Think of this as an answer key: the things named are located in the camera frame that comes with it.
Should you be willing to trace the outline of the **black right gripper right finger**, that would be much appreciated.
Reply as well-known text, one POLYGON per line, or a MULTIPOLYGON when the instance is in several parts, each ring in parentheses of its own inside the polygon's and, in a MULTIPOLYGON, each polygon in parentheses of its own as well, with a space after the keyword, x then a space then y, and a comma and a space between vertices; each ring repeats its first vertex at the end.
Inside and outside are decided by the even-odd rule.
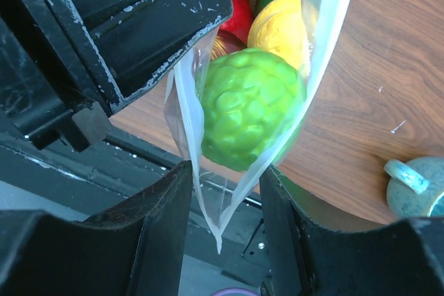
POLYGON ((442 295, 443 219, 381 225, 293 183, 276 167, 259 181, 276 295, 442 295))

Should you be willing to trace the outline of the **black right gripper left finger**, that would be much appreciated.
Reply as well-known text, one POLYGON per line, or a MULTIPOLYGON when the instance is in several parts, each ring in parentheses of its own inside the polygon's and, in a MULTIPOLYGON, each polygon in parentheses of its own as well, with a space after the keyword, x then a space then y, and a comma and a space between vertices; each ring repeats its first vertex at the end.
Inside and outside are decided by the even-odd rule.
POLYGON ((180 162, 139 193, 67 221, 1 212, 2 295, 177 295, 193 187, 180 162))

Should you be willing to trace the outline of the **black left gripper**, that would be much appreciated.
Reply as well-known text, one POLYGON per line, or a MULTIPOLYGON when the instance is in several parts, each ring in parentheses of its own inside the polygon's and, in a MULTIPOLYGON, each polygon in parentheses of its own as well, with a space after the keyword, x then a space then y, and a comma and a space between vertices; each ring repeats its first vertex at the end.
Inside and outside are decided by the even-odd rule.
POLYGON ((1 0, 1 111, 41 150, 102 142, 231 0, 1 0))

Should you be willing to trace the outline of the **red tomato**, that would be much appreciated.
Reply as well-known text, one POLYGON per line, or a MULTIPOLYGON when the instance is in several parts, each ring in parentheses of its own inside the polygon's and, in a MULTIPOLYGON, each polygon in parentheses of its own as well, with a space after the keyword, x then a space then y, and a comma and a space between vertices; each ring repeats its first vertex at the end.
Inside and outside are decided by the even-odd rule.
POLYGON ((220 29, 228 31, 247 44, 250 27, 253 24, 253 14, 249 0, 232 0, 233 15, 220 29))

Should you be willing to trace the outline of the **clear polka dot zip bag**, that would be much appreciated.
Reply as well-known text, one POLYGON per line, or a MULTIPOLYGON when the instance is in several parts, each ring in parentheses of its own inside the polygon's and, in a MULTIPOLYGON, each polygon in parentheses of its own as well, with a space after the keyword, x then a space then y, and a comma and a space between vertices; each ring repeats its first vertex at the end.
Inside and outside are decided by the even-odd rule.
POLYGON ((215 164, 203 156, 201 149, 205 122, 201 98, 207 69, 216 59, 211 53, 220 26, 200 38, 167 76, 166 122, 181 157, 191 162, 198 203, 217 245, 222 245, 222 235, 235 210, 257 186, 263 172, 270 165, 279 164, 292 149, 336 46, 350 3, 350 0, 301 1, 302 18, 311 43, 311 70, 308 78, 302 77, 307 97, 298 108, 292 126, 247 171, 237 172, 215 164))

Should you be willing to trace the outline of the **bumpy green custard apple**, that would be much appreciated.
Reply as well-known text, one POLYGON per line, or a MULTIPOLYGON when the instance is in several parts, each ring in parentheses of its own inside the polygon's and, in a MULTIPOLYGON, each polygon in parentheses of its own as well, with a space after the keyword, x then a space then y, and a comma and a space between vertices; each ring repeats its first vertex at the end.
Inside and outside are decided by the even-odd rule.
POLYGON ((247 171, 292 126, 306 97, 302 75, 276 54, 247 48, 211 61, 201 98, 203 156, 247 171))

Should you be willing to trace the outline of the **yellow lemon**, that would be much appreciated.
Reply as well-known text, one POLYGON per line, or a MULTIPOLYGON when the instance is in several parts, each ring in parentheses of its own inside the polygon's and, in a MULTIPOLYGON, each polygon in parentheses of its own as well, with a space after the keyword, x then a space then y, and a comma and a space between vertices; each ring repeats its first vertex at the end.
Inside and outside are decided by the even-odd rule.
POLYGON ((274 53, 309 77, 310 46, 302 18, 301 0, 272 0, 256 16, 247 47, 274 53))

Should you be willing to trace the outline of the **teal ceramic mug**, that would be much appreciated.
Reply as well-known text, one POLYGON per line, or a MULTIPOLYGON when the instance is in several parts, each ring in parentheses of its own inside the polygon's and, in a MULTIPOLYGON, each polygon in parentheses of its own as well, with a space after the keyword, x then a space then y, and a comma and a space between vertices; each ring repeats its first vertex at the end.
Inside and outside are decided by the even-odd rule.
POLYGON ((425 156, 401 162, 388 161, 390 176, 386 201, 398 219, 417 216, 443 217, 443 158, 425 156))

